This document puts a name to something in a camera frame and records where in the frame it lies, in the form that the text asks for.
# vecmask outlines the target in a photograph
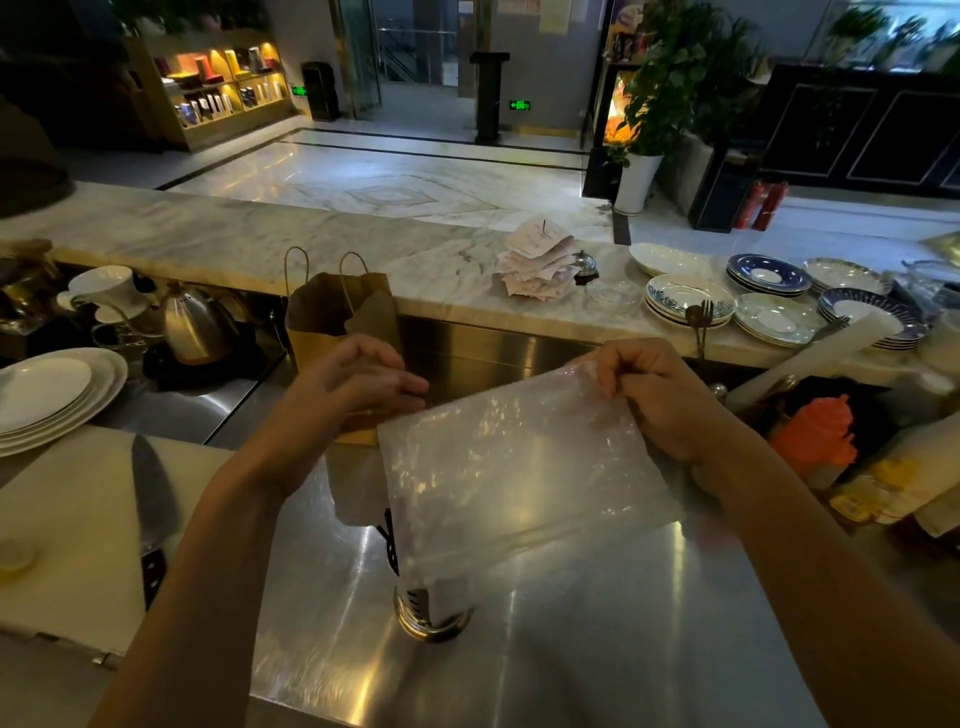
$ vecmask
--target white cutting board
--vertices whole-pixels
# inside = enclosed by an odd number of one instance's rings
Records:
[[[170,478],[182,531],[230,450],[147,438]],[[0,581],[0,623],[125,652],[144,616],[133,434],[85,425],[0,488],[0,538],[39,549],[33,567]],[[169,568],[180,534],[164,544]]]

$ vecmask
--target clear plastic bag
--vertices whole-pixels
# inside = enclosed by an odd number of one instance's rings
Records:
[[[681,515],[623,398],[592,362],[378,429],[401,579],[460,603]]]

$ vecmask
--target stack of receipts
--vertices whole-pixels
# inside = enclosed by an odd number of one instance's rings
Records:
[[[574,287],[577,247],[573,235],[559,225],[531,218],[507,235],[507,248],[496,257],[494,271],[503,276],[509,295],[552,301]]]

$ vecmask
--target kitchen knife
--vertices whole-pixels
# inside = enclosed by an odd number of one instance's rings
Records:
[[[180,528],[180,509],[163,464],[143,435],[133,438],[131,449],[136,517],[140,523],[140,570],[143,596],[150,609],[167,573],[163,539]]]

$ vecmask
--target lemon slice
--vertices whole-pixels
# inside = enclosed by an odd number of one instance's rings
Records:
[[[35,559],[36,549],[25,541],[0,539],[0,579],[26,571]]]

